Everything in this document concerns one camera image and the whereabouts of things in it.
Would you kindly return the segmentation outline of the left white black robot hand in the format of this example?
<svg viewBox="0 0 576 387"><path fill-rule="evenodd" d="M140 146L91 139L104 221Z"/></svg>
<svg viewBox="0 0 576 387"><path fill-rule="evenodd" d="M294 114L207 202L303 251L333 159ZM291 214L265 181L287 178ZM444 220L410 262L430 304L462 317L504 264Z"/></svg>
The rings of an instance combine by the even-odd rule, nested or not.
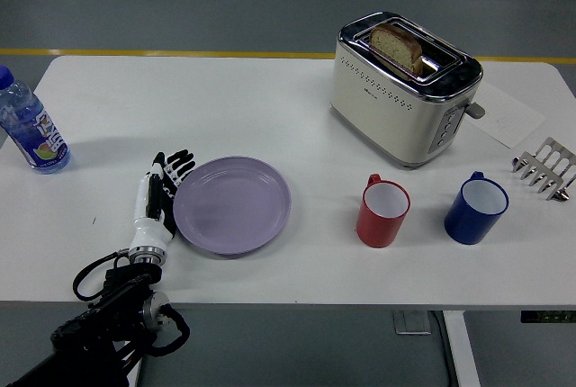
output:
<svg viewBox="0 0 576 387"><path fill-rule="evenodd" d="M129 247L132 264L162 266L167 244L176 234L173 205L177 189L195 167L188 149L167 156L158 152L150 170L142 177L134 209L135 236Z"/></svg>

